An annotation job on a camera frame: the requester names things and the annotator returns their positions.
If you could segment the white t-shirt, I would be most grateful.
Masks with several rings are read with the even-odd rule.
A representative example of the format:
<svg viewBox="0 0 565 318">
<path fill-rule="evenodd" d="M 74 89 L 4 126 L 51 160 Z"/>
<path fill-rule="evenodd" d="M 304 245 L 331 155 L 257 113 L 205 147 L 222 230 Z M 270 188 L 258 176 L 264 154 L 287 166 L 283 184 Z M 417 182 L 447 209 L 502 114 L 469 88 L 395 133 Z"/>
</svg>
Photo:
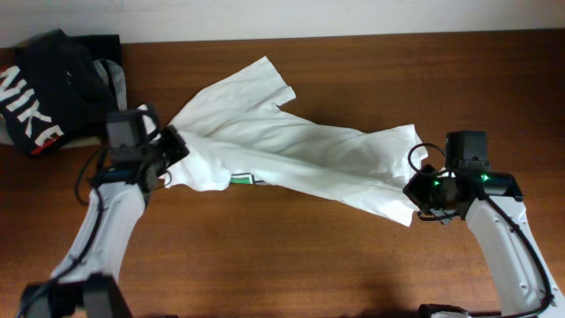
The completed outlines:
<svg viewBox="0 0 565 318">
<path fill-rule="evenodd" d="M 266 57 L 200 90 L 170 122 L 189 154 L 164 175 L 167 185 L 282 186 L 410 225 L 416 207 L 403 187 L 427 157 L 415 125 L 319 125 L 281 109 L 295 97 Z"/>
</svg>

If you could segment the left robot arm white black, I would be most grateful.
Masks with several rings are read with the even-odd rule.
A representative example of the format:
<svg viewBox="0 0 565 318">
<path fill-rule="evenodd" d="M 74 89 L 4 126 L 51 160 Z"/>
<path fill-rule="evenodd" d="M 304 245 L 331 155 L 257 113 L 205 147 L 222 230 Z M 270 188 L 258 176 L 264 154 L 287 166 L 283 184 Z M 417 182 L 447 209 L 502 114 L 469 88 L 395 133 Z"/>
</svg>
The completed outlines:
<svg viewBox="0 0 565 318">
<path fill-rule="evenodd" d="M 110 113 L 107 142 L 94 154 L 96 171 L 85 219 L 66 256 L 49 280 L 29 284 L 20 317 L 129 317 L 117 281 L 136 223 L 160 178 L 189 151 L 172 126 L 161 127 L 149 105 Z"/>
</svg>

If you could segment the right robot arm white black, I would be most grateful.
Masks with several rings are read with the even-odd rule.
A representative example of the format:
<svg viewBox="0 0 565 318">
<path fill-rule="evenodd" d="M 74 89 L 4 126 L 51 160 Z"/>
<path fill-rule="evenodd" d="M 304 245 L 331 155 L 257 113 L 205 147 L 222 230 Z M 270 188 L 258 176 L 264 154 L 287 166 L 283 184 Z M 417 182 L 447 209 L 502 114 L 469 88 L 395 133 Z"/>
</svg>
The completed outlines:
<svg viewBox="0 0 565 318">
<path fill-rule="evenodd" d="M 492 169 L 481 131 L 450 132 L 444 167 L 415 167 L 403 193 L 422 221 L 459 218 L 478 241 L 500 301 L 497 317 L 562 317 L 564 295 L 532 235 L 524 195 L 507 172 Z"/>
</svg>

